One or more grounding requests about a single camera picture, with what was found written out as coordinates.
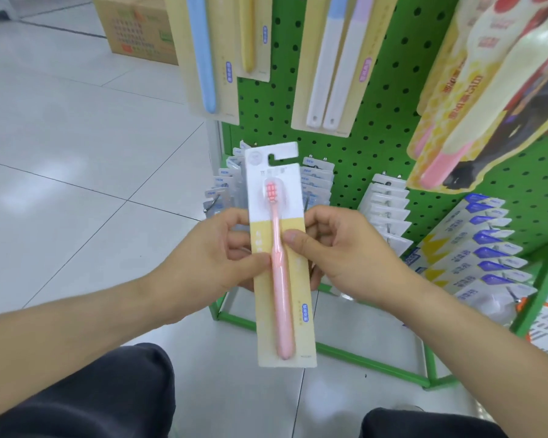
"blue toothbrush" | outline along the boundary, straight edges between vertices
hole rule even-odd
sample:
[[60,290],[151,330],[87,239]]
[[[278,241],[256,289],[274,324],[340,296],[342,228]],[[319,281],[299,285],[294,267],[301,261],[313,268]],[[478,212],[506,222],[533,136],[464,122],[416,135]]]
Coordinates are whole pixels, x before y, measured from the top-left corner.
[[210,114],[217,110],[215,94],[215,79],[213,78],[213,60],[211,57],[211,40],[209,38],[209,24],[205,0],[187,0],[197,74],[201,86],[203,106]]

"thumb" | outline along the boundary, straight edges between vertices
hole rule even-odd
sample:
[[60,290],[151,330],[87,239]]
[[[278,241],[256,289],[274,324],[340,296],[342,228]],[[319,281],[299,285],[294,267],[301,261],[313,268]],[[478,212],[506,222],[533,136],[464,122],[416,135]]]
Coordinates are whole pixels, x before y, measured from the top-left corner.
[[282,234],[282,239],[292,250],[324,268],[328,248],[311,236],[297,229],[290,229]]
[[240,281],[254,278],[270,267],[270,254],[267,252],[253,253],[247,257],[230,262],[234,285]]

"toothbrush head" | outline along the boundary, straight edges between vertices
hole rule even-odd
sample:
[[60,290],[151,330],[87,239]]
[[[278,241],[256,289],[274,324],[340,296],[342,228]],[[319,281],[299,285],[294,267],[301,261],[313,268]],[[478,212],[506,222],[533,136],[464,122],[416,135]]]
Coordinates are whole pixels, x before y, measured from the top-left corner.
[[276,203],[278,201],[278,191],[276,190],[276,183],[271,181],[266,183],[266,194],[268,195],[268,201],[270,203]]

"pink bristles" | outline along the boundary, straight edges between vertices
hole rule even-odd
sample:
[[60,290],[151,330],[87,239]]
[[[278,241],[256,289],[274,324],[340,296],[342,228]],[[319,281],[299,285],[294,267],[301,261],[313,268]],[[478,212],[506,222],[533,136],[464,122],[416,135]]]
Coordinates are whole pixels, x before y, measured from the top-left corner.
[[276,193],[276,184],[275,183],[268,183],[266,185],[266,192],[268,193],[268,199],[271,203],[276,201],[277,193]]

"pink toothbrush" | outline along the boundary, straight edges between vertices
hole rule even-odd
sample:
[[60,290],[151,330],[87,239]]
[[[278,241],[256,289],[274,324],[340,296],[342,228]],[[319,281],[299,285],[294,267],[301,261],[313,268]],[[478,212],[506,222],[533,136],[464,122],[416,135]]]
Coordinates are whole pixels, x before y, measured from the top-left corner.
[[278,215],[280,198],[274,180],[266,181],[266,193],[272,212],[272,280],[274,283],[274,311],[276,313],[276,351],[280,358],[287,360],[294,355],[294,332],[288,266],[280,237],[280,217]]

